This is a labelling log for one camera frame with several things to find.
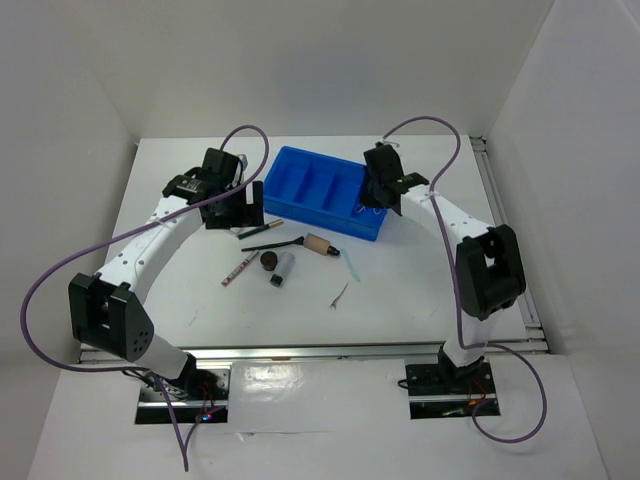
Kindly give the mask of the silver duckbill hair clip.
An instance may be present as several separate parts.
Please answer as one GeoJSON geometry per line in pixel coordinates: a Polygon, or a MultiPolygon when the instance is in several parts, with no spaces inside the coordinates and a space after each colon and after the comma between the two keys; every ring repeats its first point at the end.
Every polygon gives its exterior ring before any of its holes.
{"type": "Polygon", "coordinates": [[[341,299],[341,297],[344,295],[344,293],[347,290],[348,286],[349,286],[349,282],[346,282],[345,285],[343,286],[342,290],[340,291],[340,293],[330,303],[330,306],[329,306],[330,309],[335,310],[337,308],[337,304],[338,304],[339,300],[341,299]]]}

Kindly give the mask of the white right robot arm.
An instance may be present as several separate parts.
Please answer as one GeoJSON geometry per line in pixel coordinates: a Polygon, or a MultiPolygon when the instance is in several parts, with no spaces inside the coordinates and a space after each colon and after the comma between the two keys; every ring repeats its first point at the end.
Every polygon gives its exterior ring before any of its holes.
{"type": "Polygon", "coordinates": [[[456,326],[442,347],[436,379],[444,390],[460,391],[503,312],[526,289],[516,234],[506,224],[491,226],[468,214],[422,175],[406,174],[389,144],[377,143],[364,152],[364,159],[361,203],[391,209],[443,238],[456,281],[456,326]]]}

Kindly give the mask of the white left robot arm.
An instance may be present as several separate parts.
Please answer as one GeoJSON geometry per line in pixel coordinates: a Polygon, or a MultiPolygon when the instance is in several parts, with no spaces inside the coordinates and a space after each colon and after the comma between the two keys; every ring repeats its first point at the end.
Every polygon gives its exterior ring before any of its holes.
{"type": "Polygon", "coordinates": [[[243,155],[208,149],[201,166],[167,183],[145,231],[95,274],[72,279],[68,291],[76,340],[156,373],[176,399],[200,399],[217,389],[216,375],[198,369],[193,355],[156,333],[144,303],[164,267],[200,228],[263,224],[262,182],[250,189],[241,185],[247,165],[243,155]]]}

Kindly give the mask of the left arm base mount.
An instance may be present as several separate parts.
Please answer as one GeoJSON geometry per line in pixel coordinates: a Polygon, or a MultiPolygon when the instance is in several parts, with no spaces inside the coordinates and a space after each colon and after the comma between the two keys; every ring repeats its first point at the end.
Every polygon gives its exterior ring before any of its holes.
{"type": "MultiPolygon", "coordinates": [[[[195,395],[184,393],[163,381],[178,424],[192,425],[202,415],[205,415],[203,423],[228,422],[231,365],[213,363],[210,371],[217,377],[216,387],[209,387],[207,392],[199,387],[195,395]]],[[[170,424],[170,414],[161,389],[149,375],[143,376],[140,383],[134,422],[137,425],[170,424]]]]}

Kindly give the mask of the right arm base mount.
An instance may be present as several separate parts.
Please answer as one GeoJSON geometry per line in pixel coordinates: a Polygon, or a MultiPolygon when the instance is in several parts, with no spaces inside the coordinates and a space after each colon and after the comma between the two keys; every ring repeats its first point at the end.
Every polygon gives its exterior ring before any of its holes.
{"type": "Polygon", "coordinates": [[[452,385],[439,376],[436,364],[408,364],[405,373],[397,386],[408,394],[412,420],[471,417],[476,406],[480,406],[478,416],[501,415],[488,362],[483,362],[477,373],[452,385]]]}

